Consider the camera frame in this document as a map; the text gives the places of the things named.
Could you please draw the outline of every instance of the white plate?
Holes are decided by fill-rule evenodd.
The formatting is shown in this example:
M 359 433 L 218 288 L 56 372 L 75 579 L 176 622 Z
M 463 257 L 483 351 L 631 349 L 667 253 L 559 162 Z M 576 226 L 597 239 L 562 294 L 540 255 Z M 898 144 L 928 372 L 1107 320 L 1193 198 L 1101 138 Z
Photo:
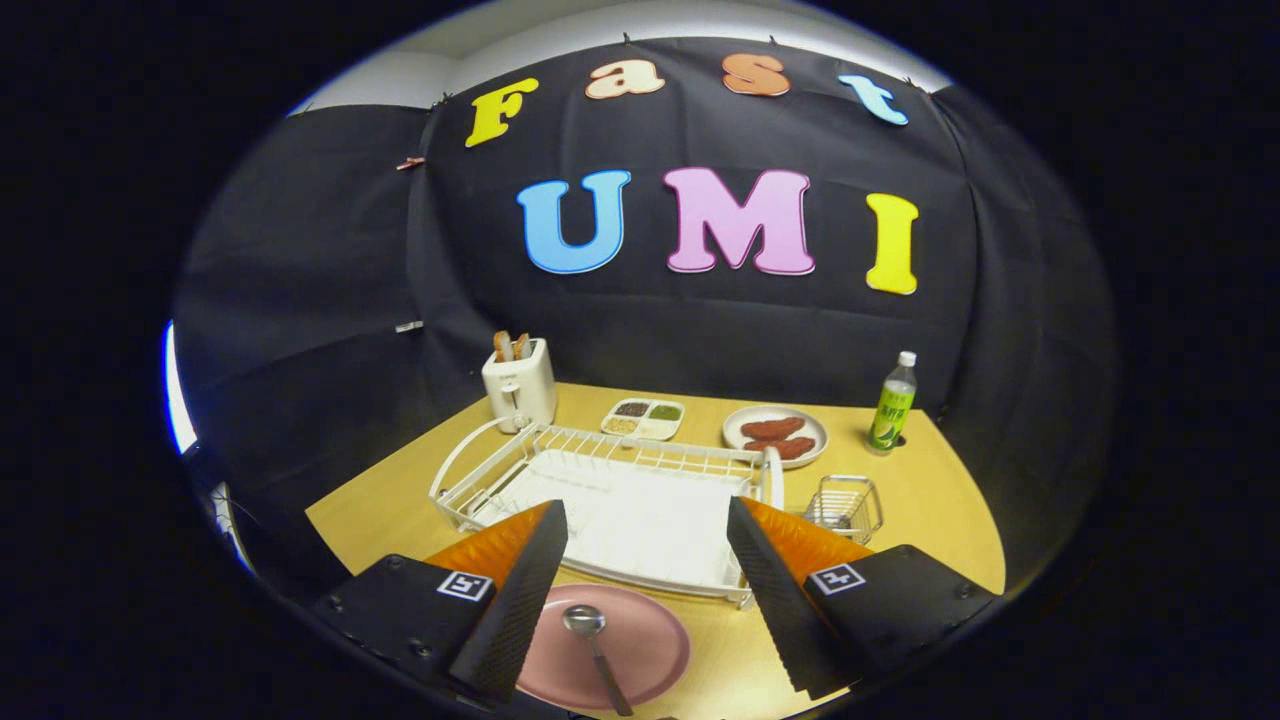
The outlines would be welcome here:
M 783 460 L 782 469 L 790 470 L 792 468 L 803 468 L 822 455 L 823 450 L 827 450 L 827 428 L 822 427 L 813 415 L 808 413 L 801 413 L 795 407 L 783 407 L 782 405 L 756 405 L 754 407 L 744 407 L 737 413 L 733 413 L 724 420 L 724 443 L 735 450 L 745 450 L 746 443 L 751 442 L 751 438 L 746 437 L 741 432 L 741 427 L 748 423 L 763 423 L 765 420 L 782 420 L 783 418 L 803 418 L 804 425 L 787 436 L 794 437 L 812 437 L 817 441 L 813 450 L 805 452 L 800 457 L 792 460 Z

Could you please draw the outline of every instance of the spoon handle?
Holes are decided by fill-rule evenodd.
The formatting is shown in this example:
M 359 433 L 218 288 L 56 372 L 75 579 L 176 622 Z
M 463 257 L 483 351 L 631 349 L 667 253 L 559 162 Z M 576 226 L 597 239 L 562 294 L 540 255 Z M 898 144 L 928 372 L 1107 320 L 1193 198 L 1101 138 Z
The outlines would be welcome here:
M 600 673 L 600 678 L 604 679 L 604 689 L 609 693 L 609 702 L 613 703 L 613 710 L 622 715 L 623 717 L 628 715 L 635 715 L 631 711 L 631 703 L 627 702 L 626 696 L 622 694 L 622 688 L 618 687 L 618 682 L 613 679 L 613 670 L 609 670 L 609 661 L 604 659 L 604 653 L 600 652 L 600 646 L 596 644 L 595 638 L 591 638 L 591 655 L 595 661 L 595 669 Z

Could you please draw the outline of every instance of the letter f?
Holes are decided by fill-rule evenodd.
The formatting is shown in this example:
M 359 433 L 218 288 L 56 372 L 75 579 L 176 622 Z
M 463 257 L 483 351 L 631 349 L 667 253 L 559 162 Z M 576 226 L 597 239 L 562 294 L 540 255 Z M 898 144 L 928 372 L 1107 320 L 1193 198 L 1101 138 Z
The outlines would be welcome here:
M 524 104 L 524 96 L 520 94 L 535 90 L 538 90 L 538 81 L 525 78 L 472 100 L 471 105 L 476 109 L 476 124 L 471 131 L 471 137 L 467 138 L 467 147 L 475 147 L 507 132 L 507 123 L 502 122 L 502 118 L 515 118 Z

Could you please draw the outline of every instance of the black backdrop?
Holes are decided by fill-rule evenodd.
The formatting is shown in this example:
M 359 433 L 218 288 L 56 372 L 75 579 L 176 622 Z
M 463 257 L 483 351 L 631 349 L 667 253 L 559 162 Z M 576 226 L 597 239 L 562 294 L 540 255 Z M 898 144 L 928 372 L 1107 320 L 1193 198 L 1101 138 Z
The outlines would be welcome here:
M 735 53 L 780 59 L 791 90 L 730 92 L 721 60 Z M 589 99 L 589 73 L 622 59 L 654 63 L 667 85 Z M 873 117 L 841 74 L 870 77 L 910 122 Z M 466 147 L 471 100 L 526 77 L 540 85 L 506 135 Z M 408 155 L 428 163 L 394 170 Z M 662 177 L 684 167 L 714 169 L 739 202 L 764 170 L 805 174 L 815 269 L 669 270 L 678 215 Z M 605 169 L 631 173 L 617 256 L 580 274 L 536 268 L 516 195 L 570 183 L 562 232 L 582 242 L 594 214 L 577 186 Z M 870 192 L 919 208 L 911 295 L 867 286 Z M 302 594 L 343 573 L 302 511 L 480 397 L 476 369 L 498 328 L 547 337 L 562 380 L 774 402 L 873 406 L 897 351 L 914 350 L 916 406 L 983 489 L 1018 591 L 1069 537 L 1102 473 L 1111 313 L 1074 200 L 964 90 L 931 96 L 767 42 L 668 38 L 553 58 L 430 113 L 343 106 L 285 119 L 211 206 L 174 327 L 192 421 L 248 510 L 251 553 L 312 578 Z M 394 332 L 410 322 L 424 327 Z

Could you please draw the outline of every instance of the green drink bottle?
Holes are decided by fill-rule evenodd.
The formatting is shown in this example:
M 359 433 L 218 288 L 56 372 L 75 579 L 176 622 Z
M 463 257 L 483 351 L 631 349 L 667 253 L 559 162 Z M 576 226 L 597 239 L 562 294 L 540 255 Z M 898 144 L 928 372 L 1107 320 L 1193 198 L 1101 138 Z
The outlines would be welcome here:
M 881 404 L 867 433 L 867 448 L 874 455 L 888 455 L 897 446 L 897 436 L 902 432 L 906 413 L 915 400 L 915 373 L 911 372 L 914 366 L 914 352 L 899 352 L 897 369 L 884 378 Z

